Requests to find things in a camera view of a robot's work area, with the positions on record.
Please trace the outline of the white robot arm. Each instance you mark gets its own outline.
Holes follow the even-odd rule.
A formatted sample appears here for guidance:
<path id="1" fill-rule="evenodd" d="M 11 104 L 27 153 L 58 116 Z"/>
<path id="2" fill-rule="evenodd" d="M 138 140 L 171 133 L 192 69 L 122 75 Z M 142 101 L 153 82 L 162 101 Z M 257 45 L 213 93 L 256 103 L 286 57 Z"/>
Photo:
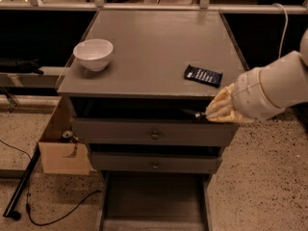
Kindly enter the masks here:
<path id="1" fill-rule="evenodd" d="M 299 51 L 241 74 L 215 96 L 205 116 L 212 122 L 247 123 L 266 120 L 307 101 L 308 30 Z"/>

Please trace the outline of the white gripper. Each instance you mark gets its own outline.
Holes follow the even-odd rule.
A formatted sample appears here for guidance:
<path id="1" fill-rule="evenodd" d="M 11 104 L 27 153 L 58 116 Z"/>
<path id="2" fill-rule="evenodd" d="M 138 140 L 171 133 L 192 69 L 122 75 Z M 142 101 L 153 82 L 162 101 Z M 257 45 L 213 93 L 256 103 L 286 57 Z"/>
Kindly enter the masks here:
<path id="1" fill-rule="evenodd" d="M 266 97 L 261 84 L 261 67 L 255 67 L 241 74 L 234 84 L 221 89 L 207 106 L 205 116 L 211 122 L 250 123 L 284 111 Z"/>

